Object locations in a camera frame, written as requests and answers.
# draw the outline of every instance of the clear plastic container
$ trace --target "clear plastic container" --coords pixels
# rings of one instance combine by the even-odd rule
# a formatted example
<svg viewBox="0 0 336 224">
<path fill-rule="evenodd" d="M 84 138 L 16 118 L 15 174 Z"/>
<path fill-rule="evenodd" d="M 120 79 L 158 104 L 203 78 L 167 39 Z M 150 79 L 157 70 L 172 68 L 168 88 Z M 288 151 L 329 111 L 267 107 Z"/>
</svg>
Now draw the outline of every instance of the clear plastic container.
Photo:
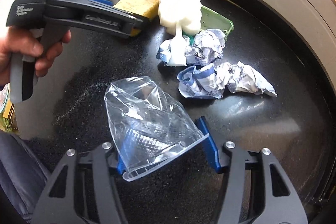
<svg viewBox="0 0 336 224">
<path fill-rule="evenodd" d="M 183 106 L 147 76 L 113 82 L 104 100 L 127 181 L 157 170 L 208 137 Z"/>
</svg>

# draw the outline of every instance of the crumpled paper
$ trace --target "crumpled paper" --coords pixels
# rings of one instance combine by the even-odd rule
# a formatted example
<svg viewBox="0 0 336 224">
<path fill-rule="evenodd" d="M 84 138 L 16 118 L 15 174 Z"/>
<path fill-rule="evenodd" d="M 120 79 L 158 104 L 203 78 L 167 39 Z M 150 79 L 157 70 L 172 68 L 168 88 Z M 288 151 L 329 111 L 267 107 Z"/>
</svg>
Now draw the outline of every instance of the crumpled paper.
<svg viewBox="0 0 336 224">
<path fill-rule="evenodd" d="M 219 29 L 207 29 L 195 36 L 193 45 L 190 46 L 190 38 L 183 36 L 188 42 L 184 55 L 188 65 L 206 66 L 223 57 L 225 47 L 225 34 Z M 170 51 L 171 39 L 165 40 L 160 45 L 156 58 L 168 65 L 171 58 Z"/>
<path fill-rule="evenodd" d="M 177 79 L 180 81 L 178 89 L 186 98 L 220 99 L 225 86 L 231 93 L 277 96 L 273 86 L 260 72 L 240 61 L 236 65 L 225 62 L 216 67 L 211 63 L 200 70 L 191 66 L 181 71 Z"/>
</svg>

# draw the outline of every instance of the black table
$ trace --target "black table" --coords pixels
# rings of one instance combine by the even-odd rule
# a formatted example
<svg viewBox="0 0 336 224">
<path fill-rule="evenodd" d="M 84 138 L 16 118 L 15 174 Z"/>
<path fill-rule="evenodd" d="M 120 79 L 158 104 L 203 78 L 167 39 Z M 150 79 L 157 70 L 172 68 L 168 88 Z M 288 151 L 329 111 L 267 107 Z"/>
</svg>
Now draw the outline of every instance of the black table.
<svg viewBox="0 0 336 224">
<path fill-rule="evenodd" d="M 160 43 L 170 37 L 158 19 L 128 40 L 73 28 L 71 43 L 39 80 L 32 98 L 16 105 L 21 137 L 52 170 L 68 148 L 82 152 L 111 141 L 103 99 L 110 82 L 148 75 L 192 119 L 204 115 L 223 138 L 249 150 L 269 147 L 306 204 L 323 174 L 333 126 L 315 79 L 286 41 L 233 2 L 202 4 L 235 25 L 223 60 L 253 66 L 273 84 L 277 98 L 228 91 L 221 100 L 183 98 L 176 79 L 183 68 L 164 67 L 156 59 Z M 130 183 L 118 178 L 117 187 L 130 224 L 204 224 L 221 179 L 197 146 L 144 178 Z"/>
</svg>

